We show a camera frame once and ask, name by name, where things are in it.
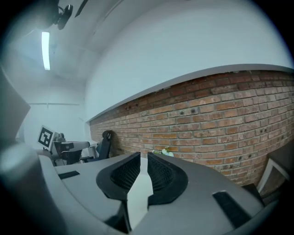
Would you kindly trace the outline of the long ceiling light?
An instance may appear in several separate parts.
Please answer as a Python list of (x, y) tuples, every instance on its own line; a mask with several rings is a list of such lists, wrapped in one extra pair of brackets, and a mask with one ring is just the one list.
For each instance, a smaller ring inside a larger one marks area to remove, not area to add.
[(49, 54), (50, 33), (42, 32), (41, 34), (41, 49), (44, 69), (50, 71), (50, 54)]

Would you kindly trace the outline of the small white table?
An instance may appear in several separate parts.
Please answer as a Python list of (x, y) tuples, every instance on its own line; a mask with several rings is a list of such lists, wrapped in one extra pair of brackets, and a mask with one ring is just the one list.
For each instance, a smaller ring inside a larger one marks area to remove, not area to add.
[(98, 158), (98, 153), (96, 151), (96, 147), (98, 146), (98, 143), (96, 141), (91, 140), (90, 146), (88, 148), (85, 148), (81, 152), (81, 158), (80, 163), (86, 163), (89, 159), (95, 159)]

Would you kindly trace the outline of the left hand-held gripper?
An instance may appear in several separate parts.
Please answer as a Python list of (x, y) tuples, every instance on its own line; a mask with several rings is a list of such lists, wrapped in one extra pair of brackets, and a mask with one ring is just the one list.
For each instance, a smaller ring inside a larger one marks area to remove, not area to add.
[[(42, 125), (38, 135), (37, 143), (42, 146), (42, 150), (37, 150), (39, 155), (50, 158), (54, 166), (66, 165), (67, 161), (62, 159), (61, 143), (65, 142), (64, 134), (55, 132)], [(83, 150), (90, 147), (88, 141), (66, 142), (69, 150)]]

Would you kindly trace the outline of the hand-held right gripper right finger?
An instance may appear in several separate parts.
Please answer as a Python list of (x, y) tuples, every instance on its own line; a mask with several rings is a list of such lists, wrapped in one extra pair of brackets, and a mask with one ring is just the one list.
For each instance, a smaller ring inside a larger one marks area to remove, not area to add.
[(132, 235), (238, 233), (264, 207), (254, 195), (207, 166), (153, 153), (147, 158), (153, 194)]

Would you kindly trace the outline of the cream folder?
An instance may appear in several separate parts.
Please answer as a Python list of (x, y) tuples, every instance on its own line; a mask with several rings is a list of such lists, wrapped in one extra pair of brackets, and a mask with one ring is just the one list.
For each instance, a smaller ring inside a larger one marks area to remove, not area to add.
[(127, 209), (131, 230), (148, 212), (148, 198), (153, 195), (151, 178), (147, 172), (148, 160), (141, 157), (140, 172), (127, 195)]

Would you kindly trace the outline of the dark desk with white frame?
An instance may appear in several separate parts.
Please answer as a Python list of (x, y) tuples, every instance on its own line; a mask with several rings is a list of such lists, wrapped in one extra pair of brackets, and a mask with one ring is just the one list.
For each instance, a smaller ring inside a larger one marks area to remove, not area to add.
[(267, 154), (267, 164), (257, 185), (257, 190), (265, 204), (280, 195), (283, 184), (290, 181), (292, 170), (294, 170), (294, 145), (291, 143)]

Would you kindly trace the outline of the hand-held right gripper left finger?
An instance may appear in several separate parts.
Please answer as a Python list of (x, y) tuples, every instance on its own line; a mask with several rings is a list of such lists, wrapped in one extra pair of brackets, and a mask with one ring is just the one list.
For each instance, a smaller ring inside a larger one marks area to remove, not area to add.
[(140, 153), (58, 167), (48, 157), (39, 159), (61, 234), (132, 234), (127, 195), (140, 173)]

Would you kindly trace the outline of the black office chair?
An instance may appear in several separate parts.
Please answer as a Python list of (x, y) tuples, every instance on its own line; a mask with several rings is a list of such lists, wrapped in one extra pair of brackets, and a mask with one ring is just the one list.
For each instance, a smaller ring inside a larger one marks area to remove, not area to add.
[(109, 158), (111, 141), (113, 137), (112, 130), (106, 130), (102, 133), (102, 141), (98, 144), (96, 150), (99, 153), (99, 160), (104, 160)]

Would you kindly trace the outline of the white potted flower plant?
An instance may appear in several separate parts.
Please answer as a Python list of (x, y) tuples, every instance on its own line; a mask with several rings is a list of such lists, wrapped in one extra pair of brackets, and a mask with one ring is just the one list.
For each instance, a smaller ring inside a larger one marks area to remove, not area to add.
[(165, 147), (165, 148), (163, 148), (161, 150), (152, 150), (152, 153), (154, 153), (154, 154), (162, 154), (162, 155), (174, 157), (174, 153), (171, 152), (168, 147)]

